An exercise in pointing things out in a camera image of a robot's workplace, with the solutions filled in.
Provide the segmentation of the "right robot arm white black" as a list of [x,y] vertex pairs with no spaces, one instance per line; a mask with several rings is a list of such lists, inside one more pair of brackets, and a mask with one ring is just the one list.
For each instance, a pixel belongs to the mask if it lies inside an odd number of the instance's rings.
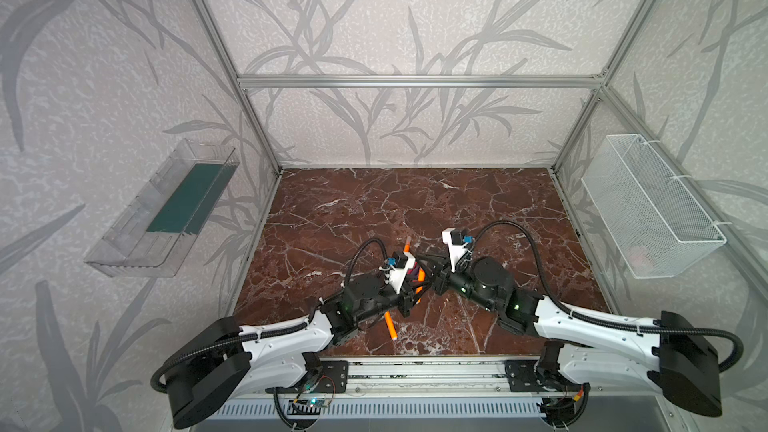
[[606,382],[646,389],[690,413],[723,414],[720,375],[743,356],[744,344],[721,329],[698,328],[682,315],[617,316],[575,307],[522,289],[491,257],[430,257],[432,287],[452,290],[495,314],[505,331],[545,340],[536,375],[551,388]]

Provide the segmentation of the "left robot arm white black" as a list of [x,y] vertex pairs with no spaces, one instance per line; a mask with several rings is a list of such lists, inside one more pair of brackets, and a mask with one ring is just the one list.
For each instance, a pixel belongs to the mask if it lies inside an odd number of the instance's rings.
[[409,311],[429,289],[408,274],[394,289],[382,273],[361,275],[308,313],[279,323],[246,326],[216,320],[153,373],[153,390],[168,397],[176,429],[196,425],[237,395],[290,389],[317,379],[320,352],[355,337],[364,323],[392,309]]

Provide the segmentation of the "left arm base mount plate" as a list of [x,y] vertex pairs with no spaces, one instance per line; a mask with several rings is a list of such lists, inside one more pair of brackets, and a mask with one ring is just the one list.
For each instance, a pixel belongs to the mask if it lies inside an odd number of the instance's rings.
[[345,360],[321,360],[311,367],[295,386],[302,393],[344,393],[347,390],[350,363]]

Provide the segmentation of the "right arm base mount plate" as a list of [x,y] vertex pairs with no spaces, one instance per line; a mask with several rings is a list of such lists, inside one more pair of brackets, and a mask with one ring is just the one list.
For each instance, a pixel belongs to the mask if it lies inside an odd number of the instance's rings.
[[537,359],[511,359],[504,362],[504,376],[513,393],[563,394],[575,396],[591,392],[587,383],[578,384],[565,378],[560,372],[538,370]]

